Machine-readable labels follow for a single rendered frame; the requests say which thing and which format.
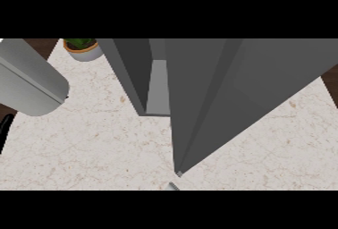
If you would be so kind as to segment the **dark grey cabinet door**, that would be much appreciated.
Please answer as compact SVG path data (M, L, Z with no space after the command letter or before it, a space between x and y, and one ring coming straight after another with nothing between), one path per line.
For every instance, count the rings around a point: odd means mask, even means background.
M165 41L173 173L184 174L338 64L338 38Z

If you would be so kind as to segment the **grey cabinet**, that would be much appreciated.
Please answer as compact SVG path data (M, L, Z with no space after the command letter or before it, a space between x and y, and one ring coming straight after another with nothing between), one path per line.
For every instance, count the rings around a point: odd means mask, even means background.
M169 87L162 39L97 39L138 116L169 116Z

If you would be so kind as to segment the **potted green plant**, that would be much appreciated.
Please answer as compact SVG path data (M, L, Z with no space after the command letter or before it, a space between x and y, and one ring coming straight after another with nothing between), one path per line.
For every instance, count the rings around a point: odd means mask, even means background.
M103 55L94 38L64 38L63 48L70 57L79 62L89 62Z

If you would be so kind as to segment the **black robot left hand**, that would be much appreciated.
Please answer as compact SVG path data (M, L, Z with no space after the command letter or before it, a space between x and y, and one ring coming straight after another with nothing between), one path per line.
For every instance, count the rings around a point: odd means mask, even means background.
M0 154L2 151L4 144L5 144L5 136L7 136L7 132L8 132L8 128L10 128L13 119L14 119L14 115L7 114L4 116L2 121L0 122Z

